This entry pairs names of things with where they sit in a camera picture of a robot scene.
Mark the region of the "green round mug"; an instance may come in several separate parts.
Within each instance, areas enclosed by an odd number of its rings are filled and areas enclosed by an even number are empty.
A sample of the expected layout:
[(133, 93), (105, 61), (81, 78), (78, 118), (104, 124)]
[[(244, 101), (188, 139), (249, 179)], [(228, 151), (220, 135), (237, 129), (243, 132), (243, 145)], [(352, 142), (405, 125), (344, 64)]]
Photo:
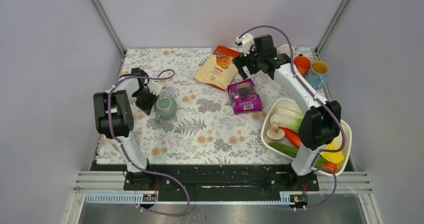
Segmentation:
[(160, 123), (163, 120), (169, 120), (176, 116), (177, 104), (170, 96), (161, 96), (154, 104), (155, 122)]

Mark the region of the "light pink mug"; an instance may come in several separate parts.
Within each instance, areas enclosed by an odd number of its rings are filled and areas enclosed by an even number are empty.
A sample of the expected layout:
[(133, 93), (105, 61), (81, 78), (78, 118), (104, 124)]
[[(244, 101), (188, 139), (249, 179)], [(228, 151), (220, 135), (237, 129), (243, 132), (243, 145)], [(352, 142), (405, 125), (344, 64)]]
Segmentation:
[(286, 54), (289, 57), (291, 57), (291, 56), (295, 57), (297, 46), (291, 46), (291, 47), (292, 47), (292, 49), (290, 49), (288, 44), (283, 44), (279, 48), (277, 48), (277, 53), (278, 54)]

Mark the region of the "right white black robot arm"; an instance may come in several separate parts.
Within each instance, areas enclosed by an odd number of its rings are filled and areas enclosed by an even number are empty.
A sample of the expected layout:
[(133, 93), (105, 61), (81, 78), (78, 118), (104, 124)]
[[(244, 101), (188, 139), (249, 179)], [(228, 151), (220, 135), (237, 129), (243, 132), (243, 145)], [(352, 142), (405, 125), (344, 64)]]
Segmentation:
[(243, 79), (248, 77), (245, 67), (250, 74), (266, 73), (290, 93), (303, 113), (299, 128), (302, 144), (290, 165), (292, 173), (286, 180), (291, 189), (299, 190), (307, 183), (305, 175), (313, 171), (319, 154), (329, 152), (327, 146), (335, 137), (342, 138), (338, 150), (342, 151), (345, 147), (341, 105), (337, 101), (329, 102), (314, 91), (294, 66), (293, 58), (278, 52), (271, 35), (253, 37), (246, 33), (237, 37), (235, 43), (242, 47), (242, 54), (234, 60), (240, 76)]

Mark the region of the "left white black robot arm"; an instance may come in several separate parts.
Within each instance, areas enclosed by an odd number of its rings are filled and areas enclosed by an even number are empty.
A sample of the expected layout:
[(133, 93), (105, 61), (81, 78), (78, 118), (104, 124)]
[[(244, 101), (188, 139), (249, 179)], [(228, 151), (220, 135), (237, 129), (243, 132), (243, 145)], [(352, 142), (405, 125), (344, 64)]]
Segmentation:
[(141, 153), (133, 132), (135, 126), (132, 105), (149, 115), (158, 99), (158, 95), (148, 87), (153, 84), (147, 73), (140, 68), (133, 68), (130, 74), (120, 77), (118, 83), (108, 91), (93, 95), (95, 126), (105, 138), (118, 141), (125, 164), (125, 181), (137, 183), (148, 190), (155, 184), (154, 174), (145, 171), (149, 167), (148, 159)]

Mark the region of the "blue mug yellow inside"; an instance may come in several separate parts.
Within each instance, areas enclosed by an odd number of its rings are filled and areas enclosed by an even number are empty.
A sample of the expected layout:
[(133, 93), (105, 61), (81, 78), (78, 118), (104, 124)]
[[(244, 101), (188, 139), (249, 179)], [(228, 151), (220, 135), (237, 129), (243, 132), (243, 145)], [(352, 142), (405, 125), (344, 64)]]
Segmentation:
[(313, 89), (319, 91), (324, 88), (328, 70), (326, 63), (315, 61), (311, 64), (304, 78)]

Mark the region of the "orange mug black handle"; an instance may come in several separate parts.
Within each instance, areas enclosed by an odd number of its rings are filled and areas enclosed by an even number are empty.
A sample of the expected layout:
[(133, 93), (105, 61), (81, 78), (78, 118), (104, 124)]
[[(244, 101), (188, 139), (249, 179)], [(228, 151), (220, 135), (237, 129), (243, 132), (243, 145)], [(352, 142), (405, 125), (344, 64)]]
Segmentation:
[(311, 66), (311, 60), (306, 56), (300, 54), (299, 56), (294, 58), (294, 65), (297, 68), (298, 72), (301, 74), (301, 76), (305, 77)]

